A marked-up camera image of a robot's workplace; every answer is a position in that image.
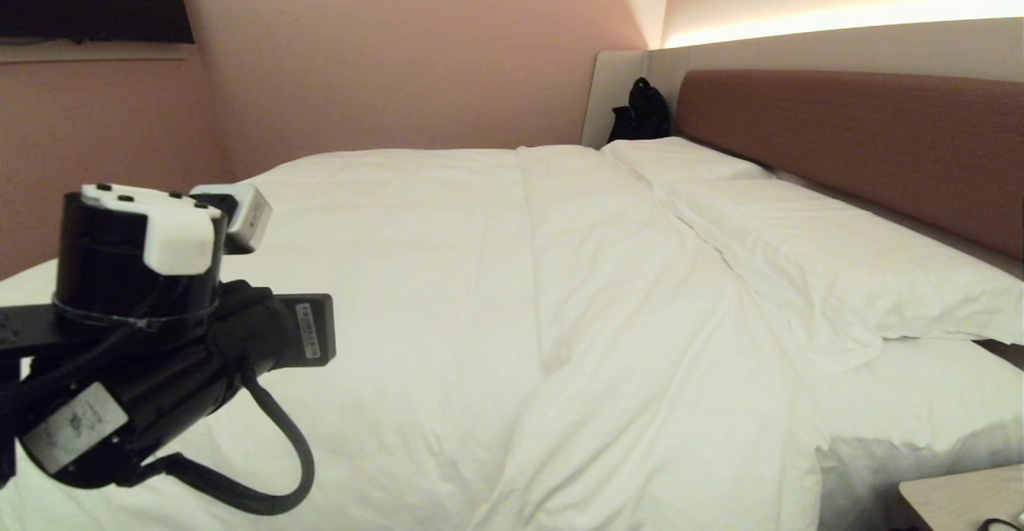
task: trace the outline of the bag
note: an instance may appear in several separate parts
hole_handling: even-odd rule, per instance
[[[611,109],[615,122],[611,126],[608,142],[614,140],[655,140],[672,134],[669,120],[669,103],[662,92],[651,87],[650,82],[641,77],[630,90],[629,107]]]

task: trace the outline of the bed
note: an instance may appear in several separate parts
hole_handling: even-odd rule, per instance
[[[1013,271],[1024,86],[926,80],[694,72],[678,116],[699,144],[331,152],[258,175],[271,227],[222,278],[334,297],[336,360],[263,379],[313,448],[309,498],[257,518],[170,478],[61,487],[22,455],[0,526],[906,526],[899,481],[1024,461],[1024,374],[956,337],[879,338],[866,360],[822,366],[680,196],[793,185],[785,170],[954,232]],[[935,126],[903,129],[922,113]],[[914,151],[930,141],[941,147]],[[673,187],[680,174],[696,187]],[[920,195],[936,182],[958,210]],[[54,268],[4,280],[0,305],[47,301]],[[298,479],[245,395],[171,451],[269,492]]]

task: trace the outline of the white duvet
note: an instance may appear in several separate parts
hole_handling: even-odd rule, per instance
[[[334,298],[336,359],[262,378],[313,448],[309,498],[259,518],[168,477],[82,491],[20,454],[0,528],[815,528],[829,436],[806,379],[716,251],[597,152],[336,152],[252,182],[271,225],[222,278]],[[0,305],[46,302],[53,274]],[[172,451],[298,480],[245,393]]]

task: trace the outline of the headboard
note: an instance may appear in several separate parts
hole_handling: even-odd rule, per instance
[[[685,137],[1024,258],[1024,83],[689,72]]]

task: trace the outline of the camera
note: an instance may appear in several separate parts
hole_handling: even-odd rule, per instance
[[[16,473],[16,438],[38,469],[75,487],[166,473],[250,513],[301,502],[311,452],[256,378],[333,359],[331,297],[219,280],[223,255],[256,251],[271,213],[247,184],[188,195],[91,184],[65,195],[52,302],[0,308],[0,487]],[[177,454],[143,464],[243,387],[296,448],[299,489],[263,495]]]

